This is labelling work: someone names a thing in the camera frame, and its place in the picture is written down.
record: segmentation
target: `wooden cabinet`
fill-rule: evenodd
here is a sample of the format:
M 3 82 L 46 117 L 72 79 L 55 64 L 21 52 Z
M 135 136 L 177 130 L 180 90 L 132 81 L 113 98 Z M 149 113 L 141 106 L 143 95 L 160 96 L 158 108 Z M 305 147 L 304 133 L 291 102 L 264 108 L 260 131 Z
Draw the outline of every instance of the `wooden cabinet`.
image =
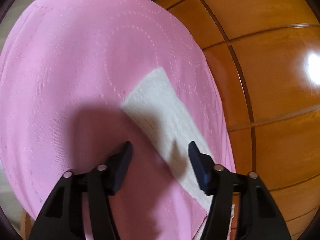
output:
M 169 12 L 187 27 L 201 49 L 223 41 L 218 27 L 200 0 L 185 0 Z
M 305 0 L 171 1 L 217 84 L 237 172 L 260 175 L 298 239 L 320 206 L 319 22 Z
M 294 24 L 318 24 L 305 0 L 204 0 L 229 39 Z

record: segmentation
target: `white cloth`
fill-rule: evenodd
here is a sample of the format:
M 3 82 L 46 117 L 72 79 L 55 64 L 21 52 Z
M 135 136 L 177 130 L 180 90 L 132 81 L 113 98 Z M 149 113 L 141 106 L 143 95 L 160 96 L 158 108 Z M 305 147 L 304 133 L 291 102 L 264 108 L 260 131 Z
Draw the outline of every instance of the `white cloth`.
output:
M 157 68 L 145 76 L 121 109 L 147 135 L 175 179 L 208 212 L 212 196 L 199 189 L 188 158 L 188 144 L 195 141 L 201 153 L 213 155 L 164 69 Z

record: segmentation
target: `pink cloth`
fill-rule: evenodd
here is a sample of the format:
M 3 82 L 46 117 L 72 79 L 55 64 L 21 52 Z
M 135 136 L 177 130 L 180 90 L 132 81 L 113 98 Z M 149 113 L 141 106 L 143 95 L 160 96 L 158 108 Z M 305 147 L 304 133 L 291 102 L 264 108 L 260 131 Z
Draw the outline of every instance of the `pink cloth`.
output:
M 110 198 L 121 239 L 195 235 L 206 211 L 119 108 L 159 66 L 217 163 L 235 171 L 204 54 L 170 13 L 150 0 L 36 0 L 23 12 L 0 56 L 0 157 L 33 218 L 65 171 L 88 172 L 130 140 L 132 163 Z

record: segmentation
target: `pink bedsheet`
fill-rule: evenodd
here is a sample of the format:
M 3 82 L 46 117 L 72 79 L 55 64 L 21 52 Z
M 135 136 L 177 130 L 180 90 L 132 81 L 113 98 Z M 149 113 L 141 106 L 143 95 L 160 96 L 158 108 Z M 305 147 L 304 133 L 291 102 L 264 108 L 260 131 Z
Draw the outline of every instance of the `pink bedsheet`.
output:
M 159 66 L 217 163 L 234 172 L 204 54 L 170 13 L 150 0 L 36 0 L 23 12 L 0 56 L 0 158 L 33 218 L 65 171 L 88 172 L 130 140 L 132 163 L 110 198 L 121 239 L 195 235 L 206 211 L 119 109 Z

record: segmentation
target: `wooden chair leg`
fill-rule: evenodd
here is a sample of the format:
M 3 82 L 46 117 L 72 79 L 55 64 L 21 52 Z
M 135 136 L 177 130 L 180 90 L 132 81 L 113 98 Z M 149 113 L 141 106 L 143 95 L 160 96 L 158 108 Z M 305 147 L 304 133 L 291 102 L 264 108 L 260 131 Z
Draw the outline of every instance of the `wooden chair leg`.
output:
M 23 240 L 28 240 L 31 232 L 31 218 L 29 214 L 23 210 L 20 223 L 20 235 Z

